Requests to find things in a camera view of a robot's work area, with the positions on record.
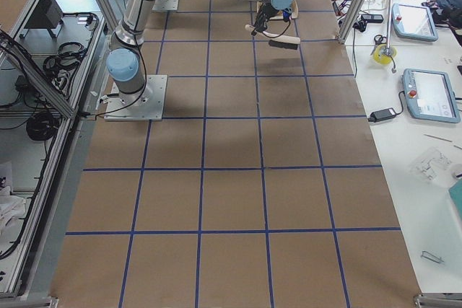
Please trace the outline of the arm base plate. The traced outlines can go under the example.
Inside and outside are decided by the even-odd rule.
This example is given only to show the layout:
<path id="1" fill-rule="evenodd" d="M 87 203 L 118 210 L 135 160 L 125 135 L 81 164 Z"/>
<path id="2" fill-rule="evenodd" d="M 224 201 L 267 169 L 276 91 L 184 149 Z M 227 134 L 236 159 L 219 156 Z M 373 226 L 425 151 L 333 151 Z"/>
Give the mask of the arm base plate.
<path id="1" fill-rule="evenodd" d="M 162 120 L 167 75 L 148 75 L 147 85 L 142 94 L 120 93 L 113 82 L 112 93 L 116 97 L 108 99 L 104 119 L 107 121 Z"/>

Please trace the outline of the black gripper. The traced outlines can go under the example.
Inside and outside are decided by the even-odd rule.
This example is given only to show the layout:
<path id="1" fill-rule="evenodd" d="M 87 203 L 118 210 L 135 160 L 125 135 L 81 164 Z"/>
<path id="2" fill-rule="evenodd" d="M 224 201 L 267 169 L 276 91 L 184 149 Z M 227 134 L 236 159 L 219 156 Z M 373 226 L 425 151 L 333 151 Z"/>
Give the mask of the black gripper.
<path id="1" fill-rule="evenodd" d="M 275 8 L 270 3 L 263 3 L 258 10 L 256 20 L 253 24 L 252 34 L 263 33 L 268 28 L 268 21 L 275 16 Z"/>

